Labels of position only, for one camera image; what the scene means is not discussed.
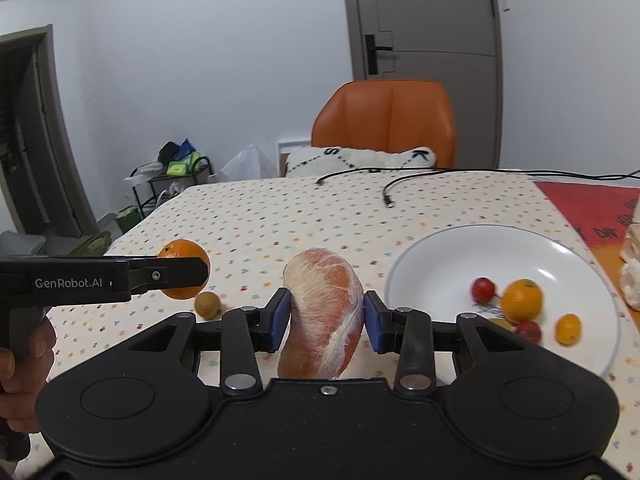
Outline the person's left hand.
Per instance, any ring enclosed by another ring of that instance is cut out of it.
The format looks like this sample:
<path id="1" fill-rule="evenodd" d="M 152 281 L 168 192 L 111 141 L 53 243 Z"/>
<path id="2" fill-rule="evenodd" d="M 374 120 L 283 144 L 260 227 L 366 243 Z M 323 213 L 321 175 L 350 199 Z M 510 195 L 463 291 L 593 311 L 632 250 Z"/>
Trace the person's left hand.
<path id="1" fill-rule="evenodd" d="M 28 356 L 17 362 L 8 349 L 1 349 L 0 415 L 19 434 L 36 434 L 36 401 L 54 362 L 56 333 L 44 318 L 28 338 Z"/>

